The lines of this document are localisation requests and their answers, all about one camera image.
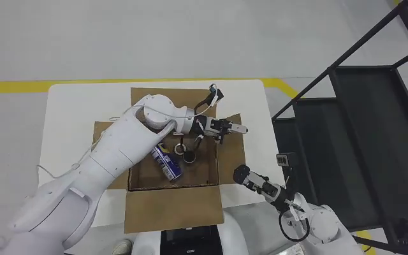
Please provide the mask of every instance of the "can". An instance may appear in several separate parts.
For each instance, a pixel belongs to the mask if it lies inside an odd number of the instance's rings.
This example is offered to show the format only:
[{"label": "can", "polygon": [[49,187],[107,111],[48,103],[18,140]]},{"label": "can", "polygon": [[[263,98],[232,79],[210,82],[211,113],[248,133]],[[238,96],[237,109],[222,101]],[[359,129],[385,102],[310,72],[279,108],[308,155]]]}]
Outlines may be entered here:
[{"label": "can", "polygon": [[164,143],[157,144],[150,153],[154,160],[159,163],[160,168],[168,180],[175,180],[183,174],[179,164],[174,160]]}]

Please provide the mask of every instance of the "cardboard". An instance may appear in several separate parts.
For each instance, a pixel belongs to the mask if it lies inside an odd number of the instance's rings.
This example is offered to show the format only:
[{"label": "cardboard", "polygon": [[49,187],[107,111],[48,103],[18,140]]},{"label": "cardboard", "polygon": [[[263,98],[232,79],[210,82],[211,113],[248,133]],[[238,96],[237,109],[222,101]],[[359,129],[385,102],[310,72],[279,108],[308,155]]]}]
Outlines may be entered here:
[{"label": "cardboard", "polygon": [[[169,97],[175,106],[194,108],[208,95],[207,90],[132,88],[132,105],[147,94]],[[215,117],[216,108],[205,115]],[[240,124],[240,115],[228,118]],[[94,141],[112,122],[95,122]],[[184,143],[193,144],[196,136],[186,135]],[[164,144],[170,151],[180,141],[169,134]],[[224,144],[205,137],[196,153],[193,164],[180,161],[183,175],[170,182],[151,155],[124,172],[109,189],[127,189],[125,233],[173,230],[195,226],[208,226],[224,222],[219,184],[233,184],[233,170],[245,164],[242,134],[225,136]]]}]

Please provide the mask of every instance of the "yellow tape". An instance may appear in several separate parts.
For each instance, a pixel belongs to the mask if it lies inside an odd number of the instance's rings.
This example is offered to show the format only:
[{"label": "yellow tape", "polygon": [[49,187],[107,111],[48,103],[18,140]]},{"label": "yellow tape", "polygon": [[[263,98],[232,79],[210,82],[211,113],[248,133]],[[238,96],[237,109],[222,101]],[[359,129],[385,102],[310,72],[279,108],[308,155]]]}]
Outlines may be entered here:
[{"label": "yellow tape", "polygon": [[[358,237],[361,237],[361,238],[372,239],[370,233],[367,230],[358,231],[358,232],[356,232],[356,234],[357,234]],[[362,245],[362,249],[363,249],[363,251],[365,251],[365,250],[368,249],[368,246],[367,245]],[[375,255],[374,247],[369,249],[365,254],[366,255]]]},{"label": "yellow tape", "polygon": [[48,92],[54,84],[98,84],[123,82],[179,82],[189,80],[253,80],[258,79],[265,87],[276,87],[294,98],[298,93],[278,78],[180,78],[180,79],[126,79],[126,80],[39,80],[20,82],[0,82],[0,93],[35,93]]}]

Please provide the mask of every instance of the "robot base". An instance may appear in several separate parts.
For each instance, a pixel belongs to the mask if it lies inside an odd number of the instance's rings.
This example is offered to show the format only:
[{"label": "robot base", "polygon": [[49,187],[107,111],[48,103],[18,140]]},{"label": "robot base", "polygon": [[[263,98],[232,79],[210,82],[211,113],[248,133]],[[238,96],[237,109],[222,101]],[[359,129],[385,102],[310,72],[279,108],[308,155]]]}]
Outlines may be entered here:
[{"label": "robot base", "polygon": [[194,255],[248,255],[248,248],[237,221],[224,212],[224,224],[217,226],[139,233],[133,244],[132,255],[165,255],[176,252]]}]

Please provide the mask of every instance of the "white table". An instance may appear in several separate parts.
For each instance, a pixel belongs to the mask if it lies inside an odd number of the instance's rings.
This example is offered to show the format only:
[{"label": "white table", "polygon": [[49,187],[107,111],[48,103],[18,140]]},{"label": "white table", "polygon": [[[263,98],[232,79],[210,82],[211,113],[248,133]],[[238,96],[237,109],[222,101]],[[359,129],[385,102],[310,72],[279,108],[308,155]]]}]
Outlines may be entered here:
[{"label": "white table", "polygon": [[[283,184],[282,170],[275,162],[277,145],[265,91],[260,80],[192,82],[146,82],[123,84],[61,84],[48,92],[40,164],[54,175],[70,169],[92,143],[95,121],[121,116],[131,104],[131,87],[208,89],[216,83],[224,98],[217,105],[217,118],[241,114],[245,160],[255,172]],[[51,178],[40,171],[40,185]],[[264,201],[257,193],[238,184],[221,185],[222,207]],[[126,190],[106,190],[92,226],[124,222]]]}]

